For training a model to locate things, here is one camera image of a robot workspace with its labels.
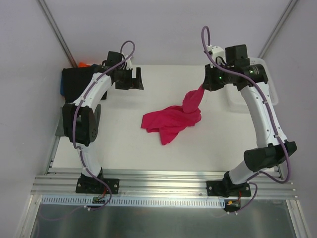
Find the pink t shirt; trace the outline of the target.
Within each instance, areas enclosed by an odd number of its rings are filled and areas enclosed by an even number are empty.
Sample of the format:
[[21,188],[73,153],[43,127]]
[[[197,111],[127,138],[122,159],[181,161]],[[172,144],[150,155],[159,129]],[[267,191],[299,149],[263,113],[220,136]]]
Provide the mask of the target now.
[[186,93],[182,105],[169,106],[163,110],[146,113],[142,117],[141,128],[148,133],[158,133],[162,145],[172,142],[188,127],[193,127],[202,119],[200,103],[204,96],[200,86]]

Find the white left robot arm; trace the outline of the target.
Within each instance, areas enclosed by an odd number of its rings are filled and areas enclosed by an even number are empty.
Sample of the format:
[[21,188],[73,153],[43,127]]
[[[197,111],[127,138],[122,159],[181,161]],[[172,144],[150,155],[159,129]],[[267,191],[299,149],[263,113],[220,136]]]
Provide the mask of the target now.
[[86,77],[88,84],[77,98],[62,107],[63,131],[78,152],[83,176],[89,177],[87,187],[92,192],[100,192],[104,186],[103,169],[92,147],[99,132],[100,101],[112,85],[120,90],[143,90],[141,68],[136,68],[135,77],[132,68],[120,66],[96,65],[78,68],[75,72]]

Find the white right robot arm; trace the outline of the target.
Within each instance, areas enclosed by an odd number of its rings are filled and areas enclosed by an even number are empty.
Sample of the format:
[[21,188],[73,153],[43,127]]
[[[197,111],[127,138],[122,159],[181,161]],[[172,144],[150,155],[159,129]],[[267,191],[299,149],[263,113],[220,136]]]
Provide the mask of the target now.
[[290,156],[297,145],[287,139],[278,122],[268,82],[268,69],[260,59],[228,59],[226,65],[214,61],[205,65],[203,88],[216,91],[228,84],[235,86],[246,102],[256,133],[257,147],[246,150],[243,162],[212,185],[218,196],[236,194],[259,174],[277,183],[289,181]]

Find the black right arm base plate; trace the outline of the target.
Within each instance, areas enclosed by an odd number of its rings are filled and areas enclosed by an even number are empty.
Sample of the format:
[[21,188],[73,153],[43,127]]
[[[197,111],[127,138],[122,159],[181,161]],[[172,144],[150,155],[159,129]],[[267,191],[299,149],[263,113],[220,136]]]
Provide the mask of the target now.
[[220,180],[206,181],[206,189],[208,196],[211,197],[251,197],[251,189],[248,183],[242,184],[224,184]]

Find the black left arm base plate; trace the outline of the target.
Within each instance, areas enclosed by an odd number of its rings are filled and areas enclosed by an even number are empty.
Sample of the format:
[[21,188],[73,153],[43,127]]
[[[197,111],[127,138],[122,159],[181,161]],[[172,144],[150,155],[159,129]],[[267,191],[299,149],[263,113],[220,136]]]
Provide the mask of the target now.
[[[112,194],[118,194],[120,179],[104,178],[103,182],[108,185]],[[81,176],[76,185],[75,192],[78,194],[102,194],[105,186],[92,177]]]

